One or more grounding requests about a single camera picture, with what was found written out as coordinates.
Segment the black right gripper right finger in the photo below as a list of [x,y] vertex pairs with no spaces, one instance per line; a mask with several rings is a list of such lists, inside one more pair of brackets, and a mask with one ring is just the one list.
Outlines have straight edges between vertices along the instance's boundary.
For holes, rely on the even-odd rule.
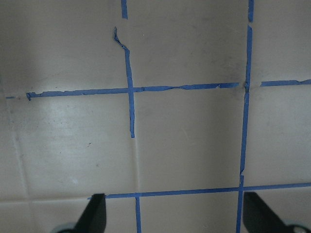
[[243,195],[242,220],[249,233],[286,233],[287,226],[255,192]]

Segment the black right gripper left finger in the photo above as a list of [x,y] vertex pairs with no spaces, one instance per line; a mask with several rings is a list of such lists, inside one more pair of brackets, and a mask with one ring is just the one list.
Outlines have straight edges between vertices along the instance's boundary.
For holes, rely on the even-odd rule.
[[104,233],[106,221],[105,194],[94,194],[74,226],[74,232]]

